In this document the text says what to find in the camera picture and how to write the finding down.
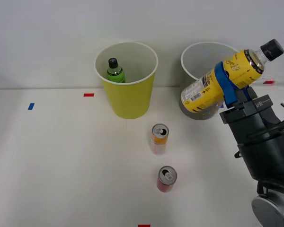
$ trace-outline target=yellow paper cup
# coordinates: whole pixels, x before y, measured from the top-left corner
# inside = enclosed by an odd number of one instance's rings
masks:
[[[124,70],[126,83],[107,79],[110,58],[117,58]],[[97,55],[94,67],[115,114],[134,119],[146,113],[158,67],[158,56],[152,48],[137,42],[118,43],[103,49]]]

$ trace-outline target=paper cup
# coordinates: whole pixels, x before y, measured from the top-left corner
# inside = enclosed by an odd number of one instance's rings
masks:
[[[184,70],[184,82],[180,86],[182,91],[191,83],[199,80],[208,73],[215,65],[231,57],[238,51],[231,46],[217,42],[200,42],[187,47],[181,55],[181,65]],[[205,120],[211,118],[222,102],[218,102],[197,113],[188,111],[180,98],[179,106],[182,112],[195,120]]]
[[[117,58],[124,70],[126,83],[107,79],[110,58]],[[103,49],[97,55],[94,67],[115,114],[134,119],[146,113],[158,67],[158,56],[152,48],[137,42],[118,43]]]

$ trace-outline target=bottle cap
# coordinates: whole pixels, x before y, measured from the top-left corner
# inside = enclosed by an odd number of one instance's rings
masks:
[[[260,47],[263,54],[272,61],[284,53],[282,46],[275,39],[270,40],[268,43]]]
[[[116,59],[116,58],[110,58],[110,59],[108,60],[108,65],[109,65],[109,67],[110,67],[111,69],[117,68],[117,67],[118,67],[118,61],[117,61],[117,59]]]

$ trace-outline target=pull tab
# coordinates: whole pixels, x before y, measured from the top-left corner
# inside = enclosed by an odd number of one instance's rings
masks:
[[[165,176],[165,178],[168,179],[169,181],[171,181],[172,179],[174,179],[174,178],[172,177],[172,175],[170,174],[170,172],[165,173],[164,176]]]
[[[156,132],[157,134],[161,134],[161,133],[163,133],[163,130],[160,129],[160,128],[156,128],[156,129],[155,129],[155,132]]]

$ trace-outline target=table surface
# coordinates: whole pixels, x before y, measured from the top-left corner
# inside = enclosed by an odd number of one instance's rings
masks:
[[[254,88],[282,120],[284,88]],[[150,151],[156,123],[170,129],[161,156]],[[135,120],[117,117],[102,89],[0,90],[0,227],[258,226],[257,182],[237,151],[218,114],[182,114],[177,88],[154,88]],[[178,173],[168,193],[156,186],[164,165]]]

